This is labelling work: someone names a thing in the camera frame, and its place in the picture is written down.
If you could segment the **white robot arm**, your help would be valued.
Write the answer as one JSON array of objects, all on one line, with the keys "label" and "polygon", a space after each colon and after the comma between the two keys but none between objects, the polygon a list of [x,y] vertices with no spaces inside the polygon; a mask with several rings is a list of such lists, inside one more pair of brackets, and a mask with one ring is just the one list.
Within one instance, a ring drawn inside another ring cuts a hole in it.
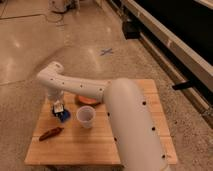
[{"label": "white robot arm", "polygon": [[105,104],[124,171],[171,171],[148,102],[135,81],[75,78],[62,75],[63,70],[51,62],[37,79],[52,97],[67,91]]}]

